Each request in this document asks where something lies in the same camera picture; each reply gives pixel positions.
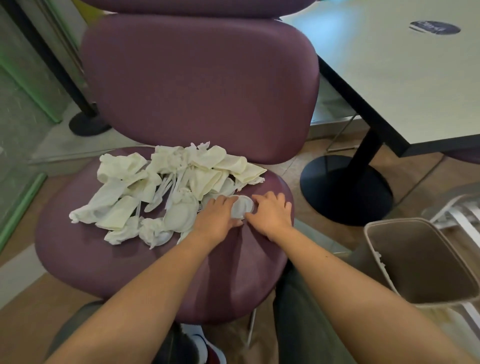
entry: beige trash can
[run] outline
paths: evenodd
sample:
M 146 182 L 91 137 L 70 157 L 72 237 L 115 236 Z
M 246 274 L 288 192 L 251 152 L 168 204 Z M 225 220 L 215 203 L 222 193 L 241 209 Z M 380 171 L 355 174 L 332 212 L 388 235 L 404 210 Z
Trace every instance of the beige trash can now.
M 347 262 L 411 304 L 433 308 L 480 296 L 479 282 L 469 267 L 429 221 L 376 221 L 367 224 L 364 233 L 366 241 Z

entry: black pole base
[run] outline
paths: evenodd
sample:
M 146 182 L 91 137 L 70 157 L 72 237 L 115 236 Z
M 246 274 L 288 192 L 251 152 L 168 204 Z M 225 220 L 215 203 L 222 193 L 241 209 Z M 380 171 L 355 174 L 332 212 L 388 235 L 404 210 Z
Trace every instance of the black pole base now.
M 111 126 L 99 114 L 90 118 L 83 112 L 76 114 L 70 120 L 68 126 L 72 133 L 78 136 L 99 135 L 111 129 Z
M 341 181 L 351 159 L 337 155 L 314 159 L 301 173 L 300 189 L 307 202 L 326 218 L 343 225 L 365 226 L 390 212 L 393 194 L 385 178 L 371 166 L 357 182 Z

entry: sneaker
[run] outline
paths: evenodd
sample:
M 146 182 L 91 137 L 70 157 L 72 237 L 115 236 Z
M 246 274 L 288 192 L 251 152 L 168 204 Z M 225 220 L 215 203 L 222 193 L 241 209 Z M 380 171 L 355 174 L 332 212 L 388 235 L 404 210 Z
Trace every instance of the sneaker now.
M 197 346 L 200 358 L 199 364 L 227 364 L 223 352 L 206 339 L 200 325 L 180 324 L 180 327 L 182 332 Z

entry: pants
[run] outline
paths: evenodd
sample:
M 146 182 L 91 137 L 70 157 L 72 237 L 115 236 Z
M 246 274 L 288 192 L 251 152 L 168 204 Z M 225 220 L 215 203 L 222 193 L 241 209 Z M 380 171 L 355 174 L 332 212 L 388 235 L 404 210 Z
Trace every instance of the pants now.
M 50 356 L 70 335 L 102 306 L 93 302 L 83 306 L 55 336 Z M 274 301 L 279 364 L 355 364 L 303 278 L 289 262 L 276 287 Z M 173 324 L 152 364 L 197 363 L 197 350 Z

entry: black circular sticker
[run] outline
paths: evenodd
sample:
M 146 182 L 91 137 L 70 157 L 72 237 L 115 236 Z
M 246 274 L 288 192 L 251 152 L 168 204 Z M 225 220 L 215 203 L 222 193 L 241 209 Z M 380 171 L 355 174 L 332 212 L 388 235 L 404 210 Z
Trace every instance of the black circular sticker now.
M 417 20 L 416 22 L 411 22 L 409 28 L 417 32 L 432 33 L 439 36 L 457 34 L 461 30 L 456 25 L 433 20 Z

